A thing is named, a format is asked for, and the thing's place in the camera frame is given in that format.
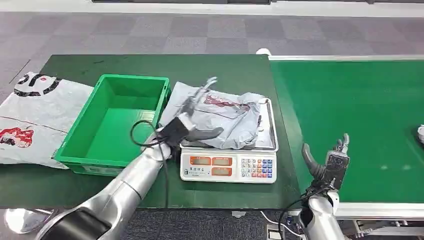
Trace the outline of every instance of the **digital scale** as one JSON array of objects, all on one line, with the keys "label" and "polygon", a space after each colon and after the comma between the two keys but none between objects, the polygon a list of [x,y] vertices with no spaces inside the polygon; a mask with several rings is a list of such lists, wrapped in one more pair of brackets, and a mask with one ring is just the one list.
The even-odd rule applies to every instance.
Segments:
[{"label": "digital scale", "polygon": [[258,137],[242,149],[218,149],[201,142],[183,141],[179,175],[184,181],[272,184],[277,179],[278,140],[273,106],[260,102]]}]

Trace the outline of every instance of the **scale keypad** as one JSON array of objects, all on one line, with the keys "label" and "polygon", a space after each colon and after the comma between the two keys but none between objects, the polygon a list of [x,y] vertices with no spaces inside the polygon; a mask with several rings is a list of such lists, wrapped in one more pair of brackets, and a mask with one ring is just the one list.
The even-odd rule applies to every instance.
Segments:
[{"label": "scale keypad", "polygon": [[272,159],[251,159],[241,160],[241,176],[243,178],[272,178]]}]

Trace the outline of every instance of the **green plastic crate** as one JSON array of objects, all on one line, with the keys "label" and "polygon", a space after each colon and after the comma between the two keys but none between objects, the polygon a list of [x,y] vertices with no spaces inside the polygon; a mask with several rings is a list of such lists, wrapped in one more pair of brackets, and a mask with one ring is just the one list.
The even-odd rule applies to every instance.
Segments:
[{"label": "green plastic crate", "polygon": [[[77,174],[118,175],[140,155],[131,127],[141,119],[156,126],[170,93],[166,77],[102,75],[55,159]],[[143,143],[152,132],[139,124],[134,138]]]}]

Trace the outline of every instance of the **gray carpet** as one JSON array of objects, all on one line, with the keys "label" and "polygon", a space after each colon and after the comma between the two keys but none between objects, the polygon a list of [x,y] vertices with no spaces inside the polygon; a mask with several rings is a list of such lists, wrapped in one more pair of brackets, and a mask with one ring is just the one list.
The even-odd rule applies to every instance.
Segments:
[{"label": "gray carpet", "polygon": [[[0,12],[0,102],[52,54],[253,54],[259,48],[273,55],[424,54],[424,18]],[[229,211],[138,211],[122,239],[263,240],[265,226],[257,211],[242,218]],[[0,240],[33,237],[0,224]]]}]

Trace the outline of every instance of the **white plastic bag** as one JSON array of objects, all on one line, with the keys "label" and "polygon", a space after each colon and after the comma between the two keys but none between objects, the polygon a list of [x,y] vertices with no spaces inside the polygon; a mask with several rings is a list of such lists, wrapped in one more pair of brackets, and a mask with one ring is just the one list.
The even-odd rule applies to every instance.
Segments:
[{"label": "white plastic bag", "polygon": [[[179,113],[183,102],[198,87],[177,82],[159,123],[167,125]],[[234,95],[211,90],[198,102],[192,116],[199,130],[222,127],[224,131],[216,138],[200,142],[218,149],[241,149],[254,144],[258,138],[258,121],[261,115],[259,101],[264,96],[256,93]]]},{"label": "white plastic bag", "polygon": [[29,72],[0,105],[0,164],[40,164],[52,159],[93,88]]}]

